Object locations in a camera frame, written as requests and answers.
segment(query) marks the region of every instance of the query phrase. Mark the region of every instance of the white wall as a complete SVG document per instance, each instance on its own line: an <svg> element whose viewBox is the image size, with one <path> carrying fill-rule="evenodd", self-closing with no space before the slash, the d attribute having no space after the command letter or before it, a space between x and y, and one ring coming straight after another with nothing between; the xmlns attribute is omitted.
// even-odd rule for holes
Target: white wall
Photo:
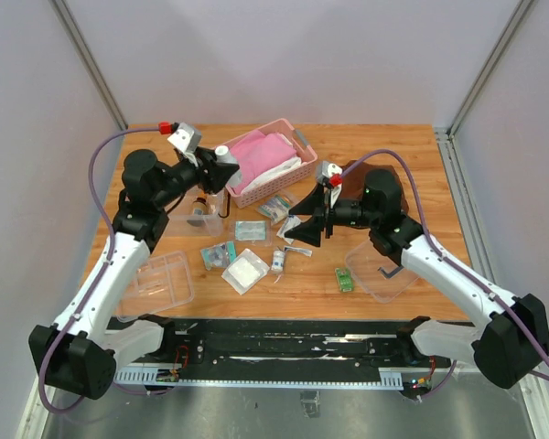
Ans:
<svg viewBox="0 0 549 439"><path fill-rule="evenodd" d="M549 317L549 0L538 2L458 135L503 286Z"/></svg>
<svg viewBox="0 0 549 439"><path fill-rule="evenodd" d="M97 220L88 159L113 131L48 1L0 1L0 438L14 437L36 376L31 329L77 291Z"/></svg>
<svg viewBox="0 0 549 439"><path fill-rule="evenodd" d="M68 0L130 123L449 126L518 0Z"/></svg>

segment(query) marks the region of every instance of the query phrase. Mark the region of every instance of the pink towel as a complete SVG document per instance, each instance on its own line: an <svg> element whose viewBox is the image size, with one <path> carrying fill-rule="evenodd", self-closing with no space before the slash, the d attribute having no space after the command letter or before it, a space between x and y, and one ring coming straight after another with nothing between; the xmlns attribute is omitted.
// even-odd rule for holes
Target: pink towel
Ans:
<svg viewBox="0 0 549 439"><path fill-rule="evenodd" d="M296 156L295 148L279 134L264 135L258 130L248 133L231 148L231 153L238 159L242 172L242 183L232 188L236 195L263 172Z"/></svg>

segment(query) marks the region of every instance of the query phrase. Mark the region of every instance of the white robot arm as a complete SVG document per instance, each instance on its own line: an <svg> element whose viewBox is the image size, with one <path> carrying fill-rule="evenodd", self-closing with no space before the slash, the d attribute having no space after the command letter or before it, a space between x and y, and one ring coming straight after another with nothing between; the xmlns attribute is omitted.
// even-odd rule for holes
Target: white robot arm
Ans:
<svg viewBox="0 0 549 439"><path fill-rule="evenodd" d="M402 189L394 172L373 169L365 177L361 199L349 199L339 198L338 168L327 162L319 168L315 189L289 212L311 218L285 236L318 247L321 232L329 238L334 225L370 229L371 242L380 254L426 279L459 306L473 324L458 326L429 317L414 319L397 333L409 362L414 364L427 356L461 360L475 364L499 387L510 388L542 359L502 304L520 317L549 355L549 329L541 301L532 294L516 297L490 283L449 254L435 237L429 238L422 225L402 211ZM479 284L487 285L489 292L485 293Z"/></svg>
<svg viewBox="0 0 549 439"><path fill-rule="evenodd" d="M195 186L218 193L240 167L198 147L201 135L194 127L167 123L164 128L166 134L173 133L168 140L175 146L178 163L168 166L145 149L125 158L124 190L113 218L113 236L67 308L50 327L37 325L30 334L30 350L45 384L98 399L123 366L144 354L159 360L175 355L171 319L141 316L113 335L105 335L105 330L128 284L165 230L166 207L176 199L179 203Z"/></svg>

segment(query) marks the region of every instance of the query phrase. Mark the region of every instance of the wooden tabletop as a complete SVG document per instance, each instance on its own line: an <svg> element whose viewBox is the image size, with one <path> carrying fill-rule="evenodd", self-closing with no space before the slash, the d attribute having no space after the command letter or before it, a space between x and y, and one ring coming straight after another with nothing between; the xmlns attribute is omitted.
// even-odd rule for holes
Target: wooden tabletop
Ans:
<svg viewBox="0 0 549 439"><path fill-rule="evenodd" d="M203 133L202 146L215 146L252 130L256 125L196 125ZM468 262L466 247L458 224L458 217L451 199L449 186L437 150L433 130L429 125L299 125L299 128L318 154L342 166L377 148L390 148L401 155L411 167L428 225L432 233L460 260ZM166 137L160 134L131 134L124 140L120 160L113 175L106 199L106 211L112 217L117 209L122 163L135 149L149 148L159 160L175 162L175 155ZM413 194L402 169L388 155L376 156L370 163L393 165L399 173L404 193L410 205L409 214L418 220ZM302 198L315 186L313 177L306 178L288 190ZM300 247L311 248L313 256L307 258L292 254L285 264L285 275L274 284L274 277L266 276L245 295L239 295L222 278L222 270L207 271L199 250L228 239L230 220L263 220L250 206L238 210L231 204L231 216L225 220L224 234L220 237L169 237L163 236L153 256L183 251L188 257L195 298L192 302L169 309L163 316L191 317L276 317L276 318L339 318L339 319L409 319L431 316L439 319L466 319L465 315L424 280L417 280L392 302L382 304L357 286L351 293L338 289L334 269L345 266L347 252L367 240L366 230L337 227L334 236L322 240L320 248L312 248L296 241ZM100 222L91 249L90 270L102 252L106 229ZM236 242L240 253L250 248L266 263L272 261L273 249L285 242L275 237L268 247L244 246Z"/></svg>

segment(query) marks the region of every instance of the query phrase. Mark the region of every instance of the pink basket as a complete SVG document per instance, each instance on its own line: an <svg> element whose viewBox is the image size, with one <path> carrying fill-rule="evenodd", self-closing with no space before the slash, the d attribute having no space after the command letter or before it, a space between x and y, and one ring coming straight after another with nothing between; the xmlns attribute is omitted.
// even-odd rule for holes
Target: pink basket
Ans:
<svg viewBox="0 0 549 439"><path fill-rule="evenodd" d="M301 166L297 169L291 169L290 171L285 172L283 175L274 178L259 187L255 187L254 189L249 190L248 192L245 192L241 195L234 194L234 192L231 190L231 187L226 186L228 192L230 192L231 199L234 200L236 206L238 206L238 208L240 209L253 204L259 199L274 194L277 190L280 190L283 187L290 186L305 177L309 177L311 173L313 173L313 171L315 170L316 162L318 160L318 155L315 154L315 151L309 145L305 137L301 134L299 130L294 128L293 125L289 121L287 121L287 119L278 119L274 122L267 123L266 125L263 125L257 129L263 134L283 134L289 141L293 143L293 147L296 149L297 156L301 158ZM223 143L222 145L232 147L240 142L247 134L248 133L239 135L235 139L231 139L228 142ZM297 142L295 136L301 141L304 147Z"/></svg>

